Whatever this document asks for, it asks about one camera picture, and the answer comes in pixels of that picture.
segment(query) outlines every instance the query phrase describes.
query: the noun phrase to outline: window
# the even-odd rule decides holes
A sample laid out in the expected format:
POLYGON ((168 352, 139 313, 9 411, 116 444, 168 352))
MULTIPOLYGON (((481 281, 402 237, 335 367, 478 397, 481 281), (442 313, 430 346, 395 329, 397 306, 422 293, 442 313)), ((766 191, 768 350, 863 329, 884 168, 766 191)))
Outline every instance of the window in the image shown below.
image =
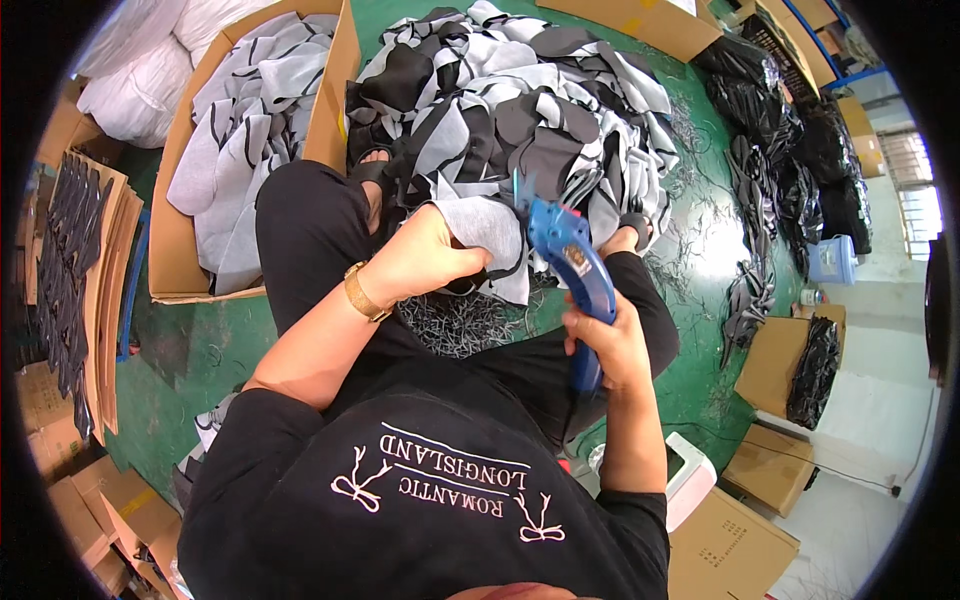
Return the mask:
POLYGON ((915 129, 880 133, 878 137, 890 177, 900 195, 907 254, 916 260, 927 260, 930 257, 927 242, 936 239, 944 223, 924 140, 915 129))

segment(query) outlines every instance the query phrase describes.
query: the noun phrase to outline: gold watch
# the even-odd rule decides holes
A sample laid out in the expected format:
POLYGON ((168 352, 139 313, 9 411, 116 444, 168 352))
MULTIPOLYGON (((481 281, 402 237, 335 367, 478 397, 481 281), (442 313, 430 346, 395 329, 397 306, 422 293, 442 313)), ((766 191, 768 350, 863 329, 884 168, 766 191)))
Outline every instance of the gold watch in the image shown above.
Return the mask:
POLYGON ((361 260, 347 269, 347 273, 344 275, 344 288, 347 290, 347 298, 350 300, 350 304, 353 304, 353 308, 370 319, 371 323, 380 323, 394 313, 394 308, 391 306, 384 310, 367 298, 363 288, 360 287, 360 281, 357 279, 357 273, 366 265, 367 261, 361 260))

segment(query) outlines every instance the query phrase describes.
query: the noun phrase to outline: black t-shirt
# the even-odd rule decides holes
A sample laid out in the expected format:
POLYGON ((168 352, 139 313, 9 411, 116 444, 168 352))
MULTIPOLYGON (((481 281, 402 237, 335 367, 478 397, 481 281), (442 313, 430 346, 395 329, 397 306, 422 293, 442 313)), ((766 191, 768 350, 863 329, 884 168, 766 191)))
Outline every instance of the black t-shirt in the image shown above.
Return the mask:
POLYGON ((454 361, 408 361, 321 415, 234 399, 193 487, 180 571, 207 598, 446 598, 535 581, 666 598, 662 493, 596 500, 522 406, 454 361))

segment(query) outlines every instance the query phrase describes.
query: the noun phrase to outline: knee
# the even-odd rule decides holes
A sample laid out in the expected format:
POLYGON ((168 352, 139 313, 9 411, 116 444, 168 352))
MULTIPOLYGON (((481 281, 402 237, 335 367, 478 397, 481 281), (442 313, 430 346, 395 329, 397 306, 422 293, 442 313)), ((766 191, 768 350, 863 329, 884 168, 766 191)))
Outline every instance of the knee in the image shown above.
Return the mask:
POLYGON ((650 354, 650 370, 653 376, 661 374, 680 354, 680 334, 668 311, 652 323, 643 323, 643 335, 650 354))
POLYGON ((358 219, 353 196, 355 190, 330 167, 313 160, 289 162, 271 173, 256 195, 257 235, 352 227, 358 219))

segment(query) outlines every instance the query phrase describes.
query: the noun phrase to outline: sandal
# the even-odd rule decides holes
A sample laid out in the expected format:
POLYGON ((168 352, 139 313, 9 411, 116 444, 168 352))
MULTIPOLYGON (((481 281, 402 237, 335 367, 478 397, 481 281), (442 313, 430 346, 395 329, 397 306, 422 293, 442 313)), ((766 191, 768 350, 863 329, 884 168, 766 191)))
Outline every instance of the sandal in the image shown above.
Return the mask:
POLYGON ((640 252, 645 249, 650 244, 650 240, 654 237, 651 223, 647 220, 646 215, 644 215, 642 212, 628 212, 627 214, 622 215, 620 217, 620 226, 632 227, 636 229, 639 239, 636 241, 636 248, 634 248, 634 252, 640 252))
POLYGON ((394 154, 390 148, 386 146, 373 146, 360 156, 353 164, 353 168, 350 169, 350 180, 356 181, 357 183, 373 181, 380 186, 380 226, 377 228, 374 237, 384 236, 387 229, 387 221, 389 220, 388 216, 393 212, 392 208, 396 204, 396 177, 392 176, 390 170, 387 168, 393 158, 394 154), (379 150, 387 153, 386 160, 363 162, 367 156, 379 150))

